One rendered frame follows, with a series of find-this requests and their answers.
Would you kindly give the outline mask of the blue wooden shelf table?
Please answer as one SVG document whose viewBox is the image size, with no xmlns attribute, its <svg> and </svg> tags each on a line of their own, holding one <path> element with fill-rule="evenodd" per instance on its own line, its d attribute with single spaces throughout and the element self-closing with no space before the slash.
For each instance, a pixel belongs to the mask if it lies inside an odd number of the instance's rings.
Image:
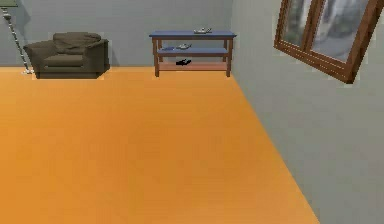
<svg viewBox="0 0 384 224">
<path fill-rule="evenodd" d="M 196 34 L 191 30 L 162 30 L 153 31 L 152 53 L 154 58 L 154 74 L 160 76 L 161 71 L 224 71 L 231 76 L 233 44 L 236 34 L 231 31 L 211 31 L 206 34 Z M 222 47 L 198 48 L 190 47 L 186 50 L 164 50 L 162 43 L 169 40 L 220 40 Z M 187 65 L 177 65 L 175 62 L 165 62 L 165 57 L 220 57 L 220 62 L 191 62 Z"/>
</svg>

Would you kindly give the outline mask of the brown framed window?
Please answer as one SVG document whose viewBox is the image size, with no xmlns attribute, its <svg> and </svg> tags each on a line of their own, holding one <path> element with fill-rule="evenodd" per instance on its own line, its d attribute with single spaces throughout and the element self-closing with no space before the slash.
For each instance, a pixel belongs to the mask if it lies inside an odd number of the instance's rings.
<svg viewBox="0 0 384 224">
<path fill-rule="evenodd" d="M 282 0 L 274 48 L 351 84 L 383 8 L 384 0 Z"/>
</svg>

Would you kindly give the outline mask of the silver floor lamp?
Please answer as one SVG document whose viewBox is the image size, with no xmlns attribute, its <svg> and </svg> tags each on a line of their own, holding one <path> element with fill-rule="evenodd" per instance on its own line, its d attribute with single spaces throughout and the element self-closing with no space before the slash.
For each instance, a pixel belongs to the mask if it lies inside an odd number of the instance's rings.
<svg viewBox="0 0 384 224">
<path fill-rule="evenodd" d="M 0 10 L 3 13 L 4 20 L 7 22 L 8 28 L 11 32 L 14 43 L 16 45 L 18 52 L 19 52 L 20 58 L 21 58 L 23 65 L 25 67 L 23 74 L 33 74 L 34 70 L 30 69 L 28 66 L 28 63 L 26 61 L 23 49 L 21 48 L 19 39 L 17 37 L 17 33 L 16 33 L 14 25 L 12 23 L 12 15 L 8 11 L 9 8 L 17 8 L 17 7 L 18 7 L 18 4 L 17 4 L 16 0 L 0 0 Z"/>
</svg>

